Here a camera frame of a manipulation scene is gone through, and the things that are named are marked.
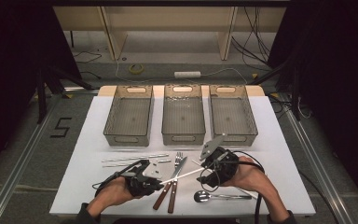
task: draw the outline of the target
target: person's left hand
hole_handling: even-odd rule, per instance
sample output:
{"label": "person's left hand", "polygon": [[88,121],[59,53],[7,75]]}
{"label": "person's left hand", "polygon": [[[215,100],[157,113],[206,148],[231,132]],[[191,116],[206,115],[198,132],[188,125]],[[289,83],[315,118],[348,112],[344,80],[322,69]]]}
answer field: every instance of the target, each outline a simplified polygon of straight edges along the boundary
{"label": "person's left hand", "polygon": [[112,205],[120,205],[132,199],[140,199],[142,196],[133,197],[127,189],[123,176],[110,181],[98,195],[89,203],[87,210],[92,217],[97,217],[101,212]]}

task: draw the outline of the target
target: spoon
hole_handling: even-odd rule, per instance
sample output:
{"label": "spoon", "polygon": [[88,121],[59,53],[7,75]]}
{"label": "spoon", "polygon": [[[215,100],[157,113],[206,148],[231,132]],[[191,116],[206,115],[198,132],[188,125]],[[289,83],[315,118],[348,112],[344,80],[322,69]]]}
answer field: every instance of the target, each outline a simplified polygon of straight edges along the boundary
{"label": "spoon", "polygon": [[222,199],[252,199],[252,196],[250,195],[226,195],[226,194],[213,195],[205,190],[199,190],[194,194],[194,201],[196,201],[197,203],[205,203],[208,202],[213,197],[222,198]]}

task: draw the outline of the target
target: power strip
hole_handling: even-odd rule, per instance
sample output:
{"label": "power strip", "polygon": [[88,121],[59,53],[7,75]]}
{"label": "power strip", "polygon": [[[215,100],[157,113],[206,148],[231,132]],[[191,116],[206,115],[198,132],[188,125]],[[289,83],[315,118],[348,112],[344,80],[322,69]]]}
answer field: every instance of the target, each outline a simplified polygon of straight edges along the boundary
{"label": "power strip", "polygon": [[175,72],[174,73],[176,78],[191,78],[191,77],[201,77],[201,72]]}

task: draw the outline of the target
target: white table surface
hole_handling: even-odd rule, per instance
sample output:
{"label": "white table surface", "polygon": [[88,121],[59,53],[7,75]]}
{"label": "white table surface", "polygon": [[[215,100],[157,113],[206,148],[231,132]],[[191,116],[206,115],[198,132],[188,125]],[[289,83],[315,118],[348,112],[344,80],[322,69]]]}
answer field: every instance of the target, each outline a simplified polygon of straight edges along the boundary
{"label": "white table surface", "polygon": [[[88,203],[94,197],[95,189],[91,185],[104,181],[115,171],[124,167],[103,168],[102,160],[127,158],[132,156],[170,154],[172,162],[160,163],[163,173],[161,180],[169,179],[173,172],[173,161],[177,151],[183,151],[187,162],[181,174],[199,169],[192,162],[199,161],[202,146],[175,147],[162,144],[161,123],[163,98],[155,97],[149,147],[111,147],[108,145],[103,128],[112,104],[113,97],[94,97],[82,131],[76,143],[72,158],[68,164],[60,188],[57,192],[50,213],[56,216],[75,216],[82,203]],[[297,172],[296,165],[282,135],[268,97],[249,97],[254,113],[258,136],[251,147],[226,147],[242,150],[262,163],[269,179],[278,189],[286,208],[295,215],[310,216],[315,210],[304,184]],[[211,140],[208,96],[203,96],[206,134],[204,142]],[[109,207],[103,215],[114,217],[243,217],[255,213],[255,200],[210,200],[207,203],[196,203],[194,193],[201,189],[196,178],[200,173],[189,175],[179,180],[173,214],[169,214],[169,194],[165,197],[158,211],[152,208],[159,194],[156,191],[150,196],[132,200],[120,206]],[[219,188],[213,194],[243,194],[235,188]],[[268,214],[264,202],[260,214]]]}

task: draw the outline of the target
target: wooden handle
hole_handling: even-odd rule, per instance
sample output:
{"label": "wooden handle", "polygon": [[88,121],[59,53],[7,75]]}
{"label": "wooden handle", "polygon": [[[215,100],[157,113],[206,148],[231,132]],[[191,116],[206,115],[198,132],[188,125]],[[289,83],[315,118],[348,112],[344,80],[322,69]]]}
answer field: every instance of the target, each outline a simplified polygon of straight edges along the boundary
{"label": "wooden handle", "polygon": [[154,210],[158,210],[159,206],[161,205],[162,201],[164,200],[165,195],[167,195],[167,192],[170,189],[171,185],[172,185],[172,181],[167,183],[164,190],[161,192],[161,194],[157,198],[155,204],[153,205]]}
{"label": "wooden handle", "polygon": [[173,208],[175,207],[175,196],[176,196],[177,188],[178,188],[178,180],[173,180],[170,204],[168,205],[168,213],[173,213]]}

